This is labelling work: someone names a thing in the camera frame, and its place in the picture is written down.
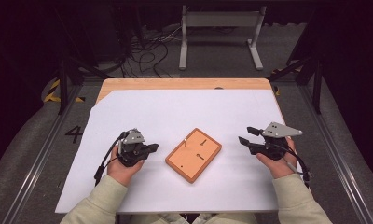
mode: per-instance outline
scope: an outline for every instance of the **person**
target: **person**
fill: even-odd
[[[288,145],[295,150],[294,141],[287,138]],[[111,153],[111,160],[117,155],[117,147]],[[313,199],[300,178],[288,166],[288,162],[296,167],[297,160],[286,153],[278,161],[273,161],[263,154],[256,157],[266,165],[273,176],[273,185],[277,195],[281,223],[331,223],[322,207]],[[132,167],[122,163],[110,162],[107,175],[91,192],[88,198],[82,200],[62,220],[61,223],[115,223],[116,212],[119,209],[132,177],[142,168],[144,161],[137,162]],[[130,224],[184,224],[187,220],[178,214],[134,215]],[[193,224],[256,224],[253,213],[232,214],[200,214]]]

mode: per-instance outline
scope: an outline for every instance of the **gray carpet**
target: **gray carpet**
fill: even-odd
[[[167,43],[169,53],[157,68],[163,77],[267,77],[271,70],[285,66],[303,28],[303,25],[262,28],[257,48],[264,65],[263,71],[254,69],[252,57],[245,44],[249,33],[245,29],[236,29],[229,34],[212,29],[191,31],[187,70],[178,70],[180,42],[177,40]],[[124,66],[124,70],[128,72],[125,76],[156,77],[152,66],[165,55],[166,49],[159,46],[151,52],[155,55],[153,62],[136,63],[129,60]],[[143,54],[136,53],[135,58]],[[152,55],[145,55],[143,59],[149,61],[149,57]],[[139,64],[148,70],[141,73]],[[111,76],[122,77],[123,74],[117,70],[111,73]],[[311,183],[314,198],[333,223],[361,223],[338,177],[338,171],[328,156],[327,145],[314,123],[314,115],[303,100],[300,87],[292,82],[293,77],[291,74],[275,83],[280,88],[277,100],[287,125],[304,132],[302,136],[295,137],[295,141],[298,154],[314,173]],[[80,126],[83,132],[101,86],[101,81],[97,77],[87,76],[86,80],[78,94],[80,97],[86,97],[86,101],[72,104],[55,138],[45,167],[30,197],[22,205],[21,213],[16,218],[17,223],[59,223],[63,217],[55,214],[54,210],[81,139],[78,137],[73,143],[74,137],[65,134],[75,126]],[[0,223],[44,145],[57,118],[58,109],[59,103],[45,103],[18,133],[0,161]],[[323,86],[321,109],[322,118],[332,134],[339,153],[349,165],[366,205],[373,214],[373,174],[353,142],[326,85]],[[277,215],[272,213],[257,214],[257,219],[259,223],[278,223]],[[120,223],[125,223],[124,220],[126,218],[122,217]]]

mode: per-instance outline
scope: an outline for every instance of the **finger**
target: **finger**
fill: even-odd
[[[273,160],[268,158],[262,153],[256,153],[256,157],[264,164],[266,165],[269,169],[273,166]]]
[[[286,137],[285,140],[288,143],[288,146],[291,147],[291,149],[297,154],[295,149],[295,142],[291,139],[291,137]],[[285,153],[284,159],[288,162],[290,162],[294,167],[297,167],[297,158],[290,153]]]
[[[285,140],[286,140],[286,142],[288,143],[288,146],[291,147],[292,150],[295,151],[295,142],[294,142],[294,140],[292,140],[290,136],[287,136],[287,137],[285,138]]]
[[[117,156],[117,149],[118,146],[113,147],[113,150],[111,151],[111,159],[114,159]]]
[[[143,160],[140,160],[138,161],[137,163],[135,163],[131,169],[133,170],[134,173],[138,172],[139,170],[141,170],[141,168],[143,167],[143,164],[144,164],[144,161]]]

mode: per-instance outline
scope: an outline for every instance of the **orange tray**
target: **orange tray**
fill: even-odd
[[[166,157],[166,163],[189,183],[195,182],[203,170],[221,150],[222,145],[195,128]]]

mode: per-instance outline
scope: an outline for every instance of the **number 4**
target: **number 4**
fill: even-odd
[[[72,136],[74,136],[73,144],[75,144],[78,136],[83,134],[83,133],[79,132],[80,130],[81,130],[81,127],[75,126],[74,129],[68,131],[65,135],[72,135]]]

